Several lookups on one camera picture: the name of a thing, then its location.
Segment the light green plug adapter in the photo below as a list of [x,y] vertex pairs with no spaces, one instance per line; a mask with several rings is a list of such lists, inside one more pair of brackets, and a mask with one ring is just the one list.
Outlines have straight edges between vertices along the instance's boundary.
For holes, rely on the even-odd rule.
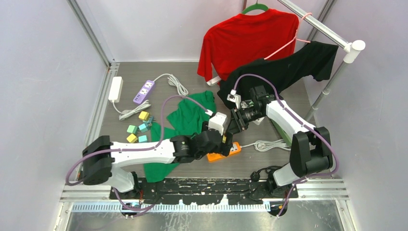
[[138,132],[138,126],[129,125],[127,128],[127,133],[136,135]]

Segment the green power strip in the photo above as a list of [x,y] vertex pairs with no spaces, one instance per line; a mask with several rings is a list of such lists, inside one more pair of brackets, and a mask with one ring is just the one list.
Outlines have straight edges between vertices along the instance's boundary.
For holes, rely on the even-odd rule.
[[283,141],[288,145],[291,146],[292,140],[290,136],[273,120],[271,120],[272,125],[275,127],[277,132],[280,134],[281,138]]

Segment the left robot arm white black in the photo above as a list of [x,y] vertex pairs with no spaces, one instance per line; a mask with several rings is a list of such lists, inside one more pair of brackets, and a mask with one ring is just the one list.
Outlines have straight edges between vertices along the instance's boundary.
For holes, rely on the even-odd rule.
[[140,194],[135,172],[124,167],[147,163],[191,163],[207,154],[230,154],[233,134],[220,134],[215,129],[191,136],[175,136],[158,142],[120,143],[100,136],[83,150],[83,184],[109,185],[133,199]]

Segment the orange power strip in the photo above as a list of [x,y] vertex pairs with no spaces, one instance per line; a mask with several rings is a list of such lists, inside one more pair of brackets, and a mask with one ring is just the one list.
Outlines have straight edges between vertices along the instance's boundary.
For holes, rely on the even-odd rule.
[[207,160],[208,160],[208,162],[209,163],[212,163],[212,162],[215,162],[215,161],[219,161],[219,160],[221,160],[221,159],[225,159],[225,158],[227,158],[227,157],[231,157],[231,156],[233,156],[233,155],[235,155],[235,154],[238,154],[240,151],[241,151],[241,146],[239,145],[239,143],[238,142],[234,142],[233,144],[232,144],[232,147],[231,147],[231,149],[230,149],[230,152],[229,152],[229,155],[228,156],[224,156],[224,155],[221,155],[221,154],[216,154],[216,153],[211,153],[211,154],[207,154],[206,155],[206,157],[207,157]]

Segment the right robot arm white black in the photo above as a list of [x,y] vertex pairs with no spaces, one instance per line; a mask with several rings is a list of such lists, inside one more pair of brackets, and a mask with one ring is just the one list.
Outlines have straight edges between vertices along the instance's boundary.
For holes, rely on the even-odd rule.
[[279,94],[268,93],[263,86],[251,88],[250,96],[251,101],[246,108],[240,106],[235,90],[227,96],[228,101],[235,103],[228,127],[230,133],[242,132],[250,122],[268,117],[291,136],[289,162],[268,175],[267,191],[270,196],[278,198],[285,193],[286,185],[332,168],[330,134],[326,128],[317,128],[306,122]]

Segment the purple power strip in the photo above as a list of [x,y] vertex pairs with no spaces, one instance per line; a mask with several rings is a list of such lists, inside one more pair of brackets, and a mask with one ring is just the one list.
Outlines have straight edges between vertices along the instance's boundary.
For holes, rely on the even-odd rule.
[[142,104],[145,100],[148,99],[150,93],[155,87],[155,82],[152,80],[147,80],[142,88],[139,90],[139,92],[136,94],[136,96],[133,99],[133,102],[135,104]]

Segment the teal plug adapter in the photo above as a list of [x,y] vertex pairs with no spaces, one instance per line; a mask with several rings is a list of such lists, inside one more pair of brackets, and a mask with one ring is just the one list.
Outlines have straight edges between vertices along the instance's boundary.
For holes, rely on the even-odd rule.
[[140,143],[148,142],[147,135],[138,136],[138,142],[140,142]]
[[150,116],[147,120],[144,121],[144,123],[147,123],[150,126],[153,121],[154,121],[154,117]]
[[150,126],[148,123],[142,123],[138,126],[138,131],[140,132],[147,132],[148,130],[150,130]]

